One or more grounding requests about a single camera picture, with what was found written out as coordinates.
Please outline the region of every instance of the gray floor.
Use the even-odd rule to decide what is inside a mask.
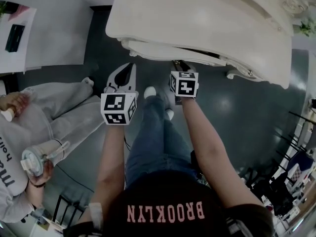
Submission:
[[[137,64],[137,90],[140,93],[138,109],[130,126],[125,130],[126,139],[132,144],[141,121],[142,94],[149,85],[165,88],[171,62],[156,62],[130,57],[116,39],[105,34],[108,12],[95,12],[86,48],[85,65],[55,66],[30,71],[18,76],[20,89],[50,81],[80,81],[92,75],[101,92],[109,74],[127,62]],[[220,134],[228,155],[238,172],[248,167],[265,168],[272,158],[279,155],[275,150],[286,152],[288,146],[278,134],[287,136],[294,132],[297,119],[288,114],[300,114],[306,96],[308,81],[308,52],[293,51],[291,85],[287,90],[268,82],[251,82],[241,78],[229,80],[225,73],[230,69],[204,65],[195,67],[199,72],[197,102]],[[175,108],[173,123],[190,143],[181,107]],[[106,131],[105,125],[92,134],[59,166],[78,182],[94,189],[98,161]],[[53,213],[60,193],[72,200],[87,203],[92,194],[75,183],[59,168],[55,168],[52,181],[46,187],[45,207]]]

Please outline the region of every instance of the black t-shirt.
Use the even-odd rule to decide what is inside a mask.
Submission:
[[[91,228],[92,223],[80,224],[64,230],[64,236],[91,234]],[[209,187],[185,173],[162,171],[140,178],[111,205],[103,235],[126,233],[270,237],[273,224],[262,206],[224,209]]]

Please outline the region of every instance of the bracelet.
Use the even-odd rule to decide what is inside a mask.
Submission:
[[[42,183],[42,184],[40,184],[40,185],[35,185],[35,184],[32,183],[30,180],[29,180],[29,182],[30,182],[35,188],[42,188],[42,187],[44,187],[44,186],[46,185],[46,183]]]

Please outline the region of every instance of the shoe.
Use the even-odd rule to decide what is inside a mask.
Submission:
[[[91,86],[91,88],[93,88],[94,86],[94,81],[91,80],[89,77],[86,77],[85,79],[83,79],[81,82],[84,82],[86,84],[89,84]]]
[[[157,95],[157,93],[156,93],[156,89],[154,87],[150,86],[150,87],[147,87],[145,89],[145,92],[144,92],[145,99],[148,97],[151,97],[151,96],[156,96],[156,95]]]
[[[168,114],[169,120],[171,121],[174,116],[174,111],[171,109],[167,109],[166,113]]]

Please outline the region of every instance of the black box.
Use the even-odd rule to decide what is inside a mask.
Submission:
[[[12,25],[9,38],[5,46],[6,51],[8,51],[9,53],[12,53],[18,50],[24,28],[25,26]]]

